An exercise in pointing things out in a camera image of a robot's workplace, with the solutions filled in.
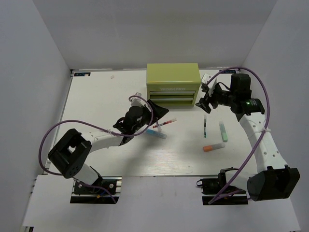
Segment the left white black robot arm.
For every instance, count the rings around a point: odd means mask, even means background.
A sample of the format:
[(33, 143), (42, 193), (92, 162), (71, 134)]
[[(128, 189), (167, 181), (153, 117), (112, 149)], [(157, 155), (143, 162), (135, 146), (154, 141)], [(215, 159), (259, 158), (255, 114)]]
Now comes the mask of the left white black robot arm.
[(103, 177), (85, 164), (88, 155), (104, 148), (127, 144), (143, 126), (155, 124), (168, 112), (169, 109), (151, 100), (143, 105), (138, 99), (134, 99), (125, 116), (113, 125), (113, 128), (119, 130), (118, 133), (103, 129), (81, 133), (70, 129), (48, 153), (48, 159), (65, 179), (73, 178), (90, 192), (96, 193), (103, 188)]

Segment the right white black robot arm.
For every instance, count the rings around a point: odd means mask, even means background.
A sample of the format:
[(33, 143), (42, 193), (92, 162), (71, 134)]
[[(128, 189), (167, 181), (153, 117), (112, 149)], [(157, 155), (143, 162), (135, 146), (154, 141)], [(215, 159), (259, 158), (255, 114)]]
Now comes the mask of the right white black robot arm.
[(252, 147), (246, 160), (238, 168), (222, 169), (218, 174), (219, 192), (209, 204), (224, 198), (235, 187), (244, 190), (253, 201), (289, 198), (300, 179), (297, 168), (291, 168), (281, 156), (268, 128), (269, 112), (261, 101), (252, 98), (251, 78), (247, 74), (233, 74), (230, 86), (223, 90), (219, 82), (211, 85), (202, 79), (204, 97), (196, 106), (210, 113), (219, 105), (227, 106), (235, 114)]

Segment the green gel pen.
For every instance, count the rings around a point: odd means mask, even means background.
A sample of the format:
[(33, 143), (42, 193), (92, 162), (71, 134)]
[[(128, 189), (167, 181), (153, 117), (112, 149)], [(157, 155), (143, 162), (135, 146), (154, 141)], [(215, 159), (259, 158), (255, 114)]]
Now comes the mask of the green gel pen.
[(204, 138), (207, 137), (207, 116), (204, 115), (204, 118), (203, 118), (203, 123), (204, 123)]

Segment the red gel pen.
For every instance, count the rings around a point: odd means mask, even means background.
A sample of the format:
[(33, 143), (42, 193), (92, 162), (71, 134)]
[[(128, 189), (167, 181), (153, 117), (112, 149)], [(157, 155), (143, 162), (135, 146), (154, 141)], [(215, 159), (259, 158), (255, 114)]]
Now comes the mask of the red gel pen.
[(157, 123), (153, 126), (153, 128), (161, 127), (161, 126), (164, 126), (164, 125), (166, 125), (166, 124), (170, 124), (170, 123), (173, 123), (173, 122), (176, 122), (176, 121), (177, 121), (177, 119), (174, 118), (174, 119), (171, 119), (171, 120), (162, 122), (162, 123), (158, 123), (158, 122), (157, 122)]

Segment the purple clear pen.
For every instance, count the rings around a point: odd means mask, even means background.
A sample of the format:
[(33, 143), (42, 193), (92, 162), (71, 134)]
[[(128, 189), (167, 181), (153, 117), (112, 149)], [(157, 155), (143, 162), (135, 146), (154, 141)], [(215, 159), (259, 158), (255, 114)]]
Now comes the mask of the purple clear pen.
[(160, 124), (159, 124), (159, 122), (158, 122), (158, 121), (156, 122), (156, 126), (157, 126), (158, 131), (159, 131), (159, 132), (161, 132), (161, 131), (162, 131), (162, 129), (161, 129), (161, 126), (160, 126)]

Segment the blue highlighter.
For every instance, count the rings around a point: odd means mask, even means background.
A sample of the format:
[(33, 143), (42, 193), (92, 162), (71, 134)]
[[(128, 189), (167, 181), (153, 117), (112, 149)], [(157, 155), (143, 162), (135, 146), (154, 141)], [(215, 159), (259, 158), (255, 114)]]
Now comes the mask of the blue highlighter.
[(155, 131), (155, 130), (147, 129), (145, 132), (147, 134), (151, 135), (151, 136), (155, 136), (155, 137), (158, 137), (158, 138), (161, 138), (161, 139), (166, 139), (167, 138), (166, 134), (158, 132), (158, 131)]

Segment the green metal drawer chest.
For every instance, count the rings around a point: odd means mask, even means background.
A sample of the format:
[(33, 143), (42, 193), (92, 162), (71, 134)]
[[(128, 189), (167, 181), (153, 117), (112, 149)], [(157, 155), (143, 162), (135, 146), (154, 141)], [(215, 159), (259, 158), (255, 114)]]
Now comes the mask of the green metal drawer chest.
[(193, 106), (200, 84), (197, 63), (147, 64), (147, 99), (159, 106)]

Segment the green highlighter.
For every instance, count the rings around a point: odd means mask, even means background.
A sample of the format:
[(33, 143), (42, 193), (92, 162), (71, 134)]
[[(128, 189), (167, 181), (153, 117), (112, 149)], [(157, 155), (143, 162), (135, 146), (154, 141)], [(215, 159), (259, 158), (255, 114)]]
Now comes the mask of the green highlighter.
[(225, 143), (228, 142), (228, 136), (227, 136), (227, 133), (226, 133), (225, 125), (222, 121), (219, 122), (219, 128), (220, 128), (222, 141), (225, 142)]

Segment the right blue corner label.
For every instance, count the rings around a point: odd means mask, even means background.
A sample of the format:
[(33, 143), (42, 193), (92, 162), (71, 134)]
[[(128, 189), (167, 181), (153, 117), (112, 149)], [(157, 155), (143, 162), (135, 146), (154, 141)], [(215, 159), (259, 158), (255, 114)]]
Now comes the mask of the right blue corner label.
[(221, 74), (236, 74), (236, 70), (220, 70)]

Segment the blue corner label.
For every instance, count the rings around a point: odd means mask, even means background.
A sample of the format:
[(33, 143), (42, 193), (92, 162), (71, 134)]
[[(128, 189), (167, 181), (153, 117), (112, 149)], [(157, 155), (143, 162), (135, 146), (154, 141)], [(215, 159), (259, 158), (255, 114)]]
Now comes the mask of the blue corner label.
[(236, 70), (220, 70), (221, 74), (236, 74)]
[(90, 76), (91, 72), (75, 72), (74, 76)]

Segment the orange highlighter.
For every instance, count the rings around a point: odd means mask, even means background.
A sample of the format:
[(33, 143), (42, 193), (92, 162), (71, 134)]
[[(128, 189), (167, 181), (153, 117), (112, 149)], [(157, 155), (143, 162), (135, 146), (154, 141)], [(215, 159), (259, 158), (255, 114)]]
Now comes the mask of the orange highlighter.
[(213, 144), (213, 145), (207, 145), (203, 147), (203, 151), (204, 152), (210, 152), (210, 151), (214, 151), (217, 149), (221, 149), (225, 147), (225, 143), (218, 143), (218, 144)]

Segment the left blue corner label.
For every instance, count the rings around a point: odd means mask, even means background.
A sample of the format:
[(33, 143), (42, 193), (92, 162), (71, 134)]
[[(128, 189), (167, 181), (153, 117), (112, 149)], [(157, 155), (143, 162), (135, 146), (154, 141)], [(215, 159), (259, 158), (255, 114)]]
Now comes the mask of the left blue corner label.
[(90, 76), (91, 72), (75, 72), (74, 76)]

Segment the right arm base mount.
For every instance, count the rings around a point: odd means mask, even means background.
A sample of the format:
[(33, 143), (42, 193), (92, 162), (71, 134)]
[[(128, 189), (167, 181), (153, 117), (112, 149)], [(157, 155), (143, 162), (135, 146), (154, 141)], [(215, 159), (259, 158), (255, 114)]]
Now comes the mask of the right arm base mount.
[(246, 190), (240, 189), (232, 182), (218, 197), (218, 199), (209, 204), (209, 201), (225, 186), (229, 179), (235, 174), (238, 168), (222, 169), (217, 176), (201, 178), (196, 182), (196, 186), (201, 188), (202, 203), (205, 206), (212, 205), (247, 205), (248, 196)]

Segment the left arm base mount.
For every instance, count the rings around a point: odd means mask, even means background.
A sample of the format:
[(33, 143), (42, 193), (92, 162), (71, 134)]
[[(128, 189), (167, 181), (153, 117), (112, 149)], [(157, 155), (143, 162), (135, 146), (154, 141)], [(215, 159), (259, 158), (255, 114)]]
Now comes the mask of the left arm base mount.
[(73, 182), (70, 203), (76, 204), (116, 204), (122, 186), (121, 177), (104, 177), (94, 184), (99, 188), (87, 187), (79, 181)]

